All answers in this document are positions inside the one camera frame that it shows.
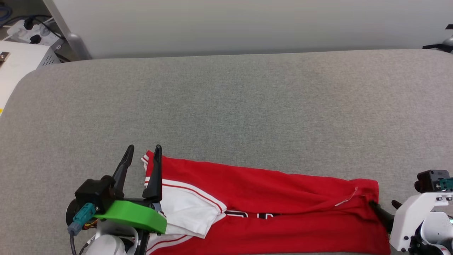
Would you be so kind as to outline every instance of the gray fabric surface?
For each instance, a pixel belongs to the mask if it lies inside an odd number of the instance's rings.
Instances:
[[[381,204],[416,174],[453,165],[453,56],[371,50],[48,66],[22,79],[0,117],[0,254],[69,254],[65,210],[129,144],[164,155],[286,173],[370,178]],[[76,237],[76,248],[93,233]]]

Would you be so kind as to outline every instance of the floor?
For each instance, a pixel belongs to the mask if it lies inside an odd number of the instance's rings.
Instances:
[[[0,3],[1,2],[5,3],[7,6],[13,9],[11,18],[21,15],[50,15],[46,5],[42,2],[42,0],[0,0]],[[57,33],[60,32],[56,23],[51,24],[50,28],[55,30]],[[0,29],[0,40],[8,36],[8,34],[6,33],[7,30],[7,28]],[[57,50],[56,53],[66,57],[71,61],[79,60],[77,55],[67,42],[65,42],[62,45],[61,49]]]

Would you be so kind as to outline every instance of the red fabric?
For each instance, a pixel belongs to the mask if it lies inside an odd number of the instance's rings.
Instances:
[[[154,157],[151,151],[147,156]],[[151,175],[152,160],[146,176]],[[285,174],[162,157],[164,179],[194,185],[228,210],[281,214],[269,219],[226,216],[205,239],[157,249],[153,254],[261,254],[357,252],[390,254],[388,236],[369,201],[374,180]]]

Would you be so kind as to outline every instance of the jersey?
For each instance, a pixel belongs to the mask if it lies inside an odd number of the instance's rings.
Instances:
[[[145,185],[153,156],[142,158]],[[168,231],[151,235],[147,254],[390,253],[386,230],[368,206],[379,202],[374,180],[167,157],[162,176]],[[191,196],[179,199],[181,192]]]

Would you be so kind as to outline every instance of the white wall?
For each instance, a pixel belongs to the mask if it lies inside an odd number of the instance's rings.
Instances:
[[[445,30],[453,24],[452,0],[53,3],[57,10],[50,11],[93,58],[421,48],[453,34]]]

